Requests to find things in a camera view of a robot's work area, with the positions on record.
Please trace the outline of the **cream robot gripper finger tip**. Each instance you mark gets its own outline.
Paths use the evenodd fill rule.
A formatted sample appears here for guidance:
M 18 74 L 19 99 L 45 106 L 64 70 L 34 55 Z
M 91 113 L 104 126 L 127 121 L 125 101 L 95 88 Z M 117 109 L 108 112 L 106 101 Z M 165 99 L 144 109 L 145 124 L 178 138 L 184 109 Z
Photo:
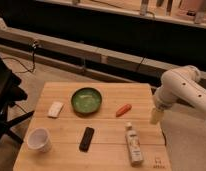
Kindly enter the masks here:
M 151 112 L 150 123 L 157 124 L 163 117 L 163 111 L 158 108 L 153 108 Z

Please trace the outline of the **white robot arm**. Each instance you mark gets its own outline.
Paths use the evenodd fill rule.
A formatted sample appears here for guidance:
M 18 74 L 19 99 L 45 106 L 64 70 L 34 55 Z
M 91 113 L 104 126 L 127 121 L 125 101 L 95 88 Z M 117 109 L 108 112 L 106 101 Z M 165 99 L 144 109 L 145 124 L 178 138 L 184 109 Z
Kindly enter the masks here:
M 155 107 L 152 109 L 151 124 L 157 124 L 164 111 L 182 99 L 206 114 L 206 89 L 198 84 L 201 79 L 199 69 L 187 65 L 165 71 L 161 76 L 161 86 L 153 95 Z

